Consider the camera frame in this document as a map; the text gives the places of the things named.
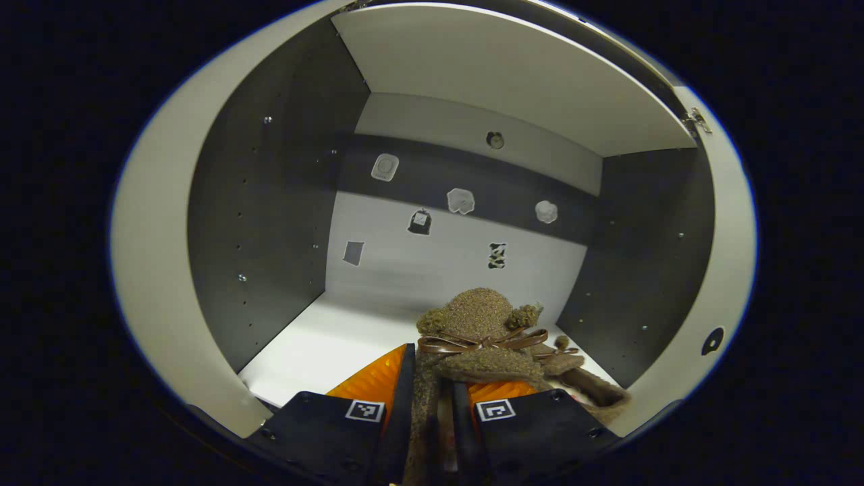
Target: black background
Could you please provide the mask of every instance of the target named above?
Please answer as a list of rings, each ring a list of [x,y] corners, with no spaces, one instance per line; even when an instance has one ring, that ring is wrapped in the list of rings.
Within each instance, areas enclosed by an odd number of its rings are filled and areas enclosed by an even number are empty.
[[[573,483],[864,483],[852,447],[861,434],[853,414],[860,312],[842,305],[859,297],[854,285],[838,285],[854,282],[860,260],[852,5],[573,5],[707,100],[744,157],[761,237],[753,301],[722,364],[659,427]],[[20,198],[7,214],[22,220],[8,251],[9,288],[23,291],[10,297],[7,339],[7,378],[22,387],[7,404],[23,433],[3,441],[15,468],[4,483],[261,483],[156,406],[176,412],[114,306],[106,222],[122,161],[161,102],[197,67],[297,7],[6,7],[6,121],[25,133],[6,140],[8,193]],[[32,261],[19,256],[28,250],[37,251]]]

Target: brown plush toy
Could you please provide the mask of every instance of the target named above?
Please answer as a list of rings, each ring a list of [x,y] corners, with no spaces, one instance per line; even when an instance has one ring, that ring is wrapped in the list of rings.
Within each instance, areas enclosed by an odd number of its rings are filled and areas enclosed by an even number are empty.
[[[522,380],[538,392],[552,389],[547,378],[557,378],[588,395],[597,406],[583,404],[600,422],[616,417],[629,395],[580,369],[585,359],[556,341],[558,349],[542,344],[545,330],[529,332],[543,308],[523,305],[513,309],[501,294],[472,289],[417,321],[418,341],[411,408],[411,439],[403,484],[426,486],[437,450],[439,390],[442,378],[472,383]]]

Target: cow print sticker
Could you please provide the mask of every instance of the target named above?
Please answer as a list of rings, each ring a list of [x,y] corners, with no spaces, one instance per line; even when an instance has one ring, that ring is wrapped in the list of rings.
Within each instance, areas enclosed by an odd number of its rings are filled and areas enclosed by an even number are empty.
[[[489,268],[504,268],[505,255],[504,250],[507,249],[506,243],[490,243],[489,244]]]

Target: dark gray side panel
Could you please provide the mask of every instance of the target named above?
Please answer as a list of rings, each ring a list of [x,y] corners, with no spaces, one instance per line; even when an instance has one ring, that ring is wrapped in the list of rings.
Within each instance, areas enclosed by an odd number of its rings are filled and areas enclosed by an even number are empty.
[[[597,231],[558,326],[629,387],[669,344],[702,285],[714,186],[701,146],[608,157],[601,184]]]
[[[235,371],[324,291],[339,169],[331,151],[368,96],[324,18],[262,61],[207,135],[189,197],[189,260]]]
[[[371,176],[382,153],[399,158],[393,180]],[[469,216],[521,227],[588,245],[597,218],[598,199],[551,177],[482,155],[401,138],[355,135],[347,148],[339,181],[343,191],[448,210],[447,192],[468,189],[474,195]],[[537,218],[538,202],[558,206],[558,219]]]

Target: dark square sticker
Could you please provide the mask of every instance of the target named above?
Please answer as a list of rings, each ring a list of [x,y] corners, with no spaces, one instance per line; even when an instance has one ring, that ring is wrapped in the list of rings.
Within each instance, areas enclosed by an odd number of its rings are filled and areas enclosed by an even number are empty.
[[[364,420],[366,422],[380,422],[384,415],[384,402],[355,400],[348,407],[346,419]]]
[[[481,401],[477,404],[477,414],[483,422],[516,417],[509,400]]]

